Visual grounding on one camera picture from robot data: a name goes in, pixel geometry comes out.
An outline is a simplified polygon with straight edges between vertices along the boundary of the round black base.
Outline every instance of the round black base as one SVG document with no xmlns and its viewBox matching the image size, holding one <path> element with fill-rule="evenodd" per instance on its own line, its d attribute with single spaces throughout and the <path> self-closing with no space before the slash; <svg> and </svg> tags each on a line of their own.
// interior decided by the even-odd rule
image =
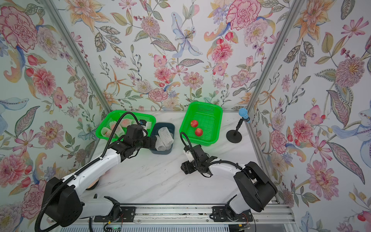
<svg viewBox="0 0 371 232">
<path fill-rule="evenodd" d="M 230 130 L 227 132 L 227 139 L 231 143 L 239 143 L 242 140 L 242 135 L 237 131 L 236 135 L 234 135 L 236 131 L 235 130 Z"/>
</svg>

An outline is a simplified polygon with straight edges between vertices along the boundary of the floral wallpaper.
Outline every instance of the floral wallpaper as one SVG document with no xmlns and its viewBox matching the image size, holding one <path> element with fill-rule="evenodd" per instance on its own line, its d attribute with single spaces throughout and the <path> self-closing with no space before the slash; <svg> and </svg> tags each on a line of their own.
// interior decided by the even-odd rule
<svg viewBox="0 0 371 232">
<path fill-rule="evenodd" d="M 371 231 L 370 9 L 306 0 L 252 107 L 280 202 L 302 232 Z"/>
<path fill-rule="evenodd" d="M 0 231 L 34 231 L 46 182 L 85 164 L 105 112 L 39 1 L 0 1 Z"/>
<path fill-rule="evenodd" d="M 55 4 L 114 110 L 245 107 L 290 8 L 290 0 Z"/>
</svg>

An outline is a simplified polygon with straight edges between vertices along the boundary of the green plastic basket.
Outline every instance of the green plastic basket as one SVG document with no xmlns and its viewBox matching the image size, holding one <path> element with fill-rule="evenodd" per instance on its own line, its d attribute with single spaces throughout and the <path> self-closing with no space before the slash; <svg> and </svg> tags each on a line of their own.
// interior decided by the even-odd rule
<svg viewBox="0 0 371 232">
<path fill-rule="evenodd" d="M 210 146 L 218 141 L 222 116 L 223 109 L 220 106 L 205 102 L 193 102 L 188 107 L 179 133 L 186 133 L 193 143 Z M 192 120 L 198 121 L 196 128 L 191 127 Z M 197 128 L 203 130 L 201 136 L 195 135 L 194 132 Z"/>
<path fill-rule="evenodd" d="M 102 136 L 102 134 L 101 134 L 102 128 L 103 127 L 108 127 L 109 128 L 109 123 L 112 122 L 112 121 L 117 121 L 121 117 L 121 115 L 123 115 L 125 112 L 126 111 L 124 111 L 124 110 L 115 110 L 115 111 L 112 111 L 111 113 L 109 113 L 106 116 L 106 118 L 103 120 L 103 122 L 98 126 L 98 128 L 95 132 L 95 135 L 98 138 L 108 140 L 108 138 Z M 151 132 L 152 132 L 152 129 L 156 124 L 156 118 L 152 115 L 149 115 L 149 114 L 141 114 L 141 113 L 137 113 L 137 112 L 133 112 L 133 114 L 137 117 L 138 121 L 143 119 L 143 120 L 146 120 L 147 122 L 152 123 L 151 129 L 147 130 L 148 131 L 148 136 L 150 136 Z M 131 114 L 125 115 L 125 117 L 122 120 L 124 120 L 125 118 L 134 119 L 134 117 Z M 118 139 L 118 137 L 117 137 L 117 135 L 115 135 L 112 139 L 112 142 L 116 141 L 117 139 Z"/>
</svg>

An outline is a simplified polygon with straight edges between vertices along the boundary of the apple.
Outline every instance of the apple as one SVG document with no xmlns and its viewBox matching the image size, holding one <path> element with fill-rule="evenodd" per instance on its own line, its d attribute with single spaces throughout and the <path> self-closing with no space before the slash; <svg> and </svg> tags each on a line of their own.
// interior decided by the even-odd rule
<svg viewBox="0 0 371 232">
<path fill-rule="evenodd" d="M 201 128 L 197 128 L 196 131 L 194 132 L 197 136 L 201 136 L 204 132 L 202 131 Z"/>
<path fill-rule="evenodd" d="M 198 126 L 198 121 L 197 120 L 192 120 L 191 121 L 191 127 L 197 127 Z"/>
</svg>

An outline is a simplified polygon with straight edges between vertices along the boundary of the marble tabletop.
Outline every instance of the marble tabletop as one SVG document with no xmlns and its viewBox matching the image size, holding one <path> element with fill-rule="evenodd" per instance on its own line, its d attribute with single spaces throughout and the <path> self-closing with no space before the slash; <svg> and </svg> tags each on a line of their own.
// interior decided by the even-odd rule
<svg viewBox="0 0 371 232">
<path fill-rule="evenodd" d="M 85 191 L 83 197 L 93 198 L 110 196 L 121 203 L 184 203 L 184 204 L 221 204 L 239 193 L 235 182 L 220 176 L 205 178 L 200 173 L 184 174 L 180 169 L 187 161 L 182 153 L 184 145 L 179 137 L 179 128 L 184 112 L 161 112 L 152 114 L 157 122 L 171 122 L 175 125 L 174 145 L 170 154 L 157 155 L 148 149 L 141 149 L 137 157 L 126 159 L 101 176 L 98 186 Z M 236 128 L 240 116 L 238 113 L 225 112 L 221 121 L 219 139 L 211 146 L 202 146 L 210 156 L 229 160 L 239 164 L 250 161 L 257 163 L 257 158 L 243 124 L 239 131 L 242 141 L 231 143 L 226 138 L 229 130 Z M 100 140 L 94 157 L 101 154 L 106 140 Z"/>
</svg>

